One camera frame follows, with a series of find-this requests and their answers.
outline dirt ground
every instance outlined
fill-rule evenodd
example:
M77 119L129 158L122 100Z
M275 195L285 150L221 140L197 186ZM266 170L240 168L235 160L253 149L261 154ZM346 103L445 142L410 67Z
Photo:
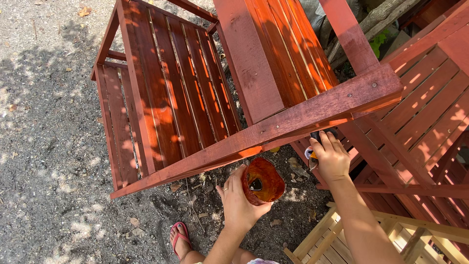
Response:
M211 0L194 2L214 12ZM80 3L92 8L90 15L77 14ZM168 2L154 4L200 21ZM246 160L188 178L190 195L181 180L174 193L168 184L109 198L113 184L90 73L113 5L112 0L0 1L0 263L177 263L169 244L174 222L188 224L203 254L223 228L221 201L211 186ZM113 49L122 45L117 41ZM289 145L260 156L274 163L287 188L241 246L290 263L282 245L295 249L327 211L331 196L315 188L313 176L292 180L288 158L307 167ZM200 218L203 229L190 199L197 214L208 214ZM144 235L119 237L135 229L131 217ZM271 226L275 219L281 224Z

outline wood stain container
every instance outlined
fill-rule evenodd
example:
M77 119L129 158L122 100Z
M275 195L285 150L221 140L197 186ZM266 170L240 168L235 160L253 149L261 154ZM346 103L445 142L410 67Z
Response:
M264 158L255 158L244 170L242 190L253 205L279 199L285 191L285 182L274 165Z

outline foot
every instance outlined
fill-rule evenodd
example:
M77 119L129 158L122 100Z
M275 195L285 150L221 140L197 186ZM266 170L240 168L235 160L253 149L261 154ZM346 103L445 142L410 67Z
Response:
M184 231L184 227L181 224L179 224L175 229L171 231L171 234L169 235L169 241L171 242L171 244L173 244L174 238L179 233L187 237L187 234ZM183 259L187 255L187 253L191 251L189 243L187 243L187 241L185 241L182 238L178 238L178 240L176 241L176 244L174 245L174 249L177 255L179 256L179 258L181 259Z

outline hand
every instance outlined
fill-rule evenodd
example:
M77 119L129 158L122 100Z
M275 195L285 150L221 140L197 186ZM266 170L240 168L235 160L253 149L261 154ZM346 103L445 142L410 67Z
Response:
M341 179L349 179L348 170L350 168L350 156L342 146L341 142L335 139L331 132L319 131L322 145L314 138L310 138L319 164L318 170L327 184Z
M217 185L225 214L225 229L241 232L244 236L265 213L270 211L272 202L259 206L252 205L242 191L241 177L246 165L236 169L225 182L223 189Z

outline shorts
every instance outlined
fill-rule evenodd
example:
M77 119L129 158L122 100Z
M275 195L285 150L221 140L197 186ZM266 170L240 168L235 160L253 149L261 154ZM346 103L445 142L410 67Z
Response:
M253 260L249 261L246 264L279 264L279 263L277 263L275 261L272 261L272 260L263 260L261 258L256 258L256 259L253 259Z

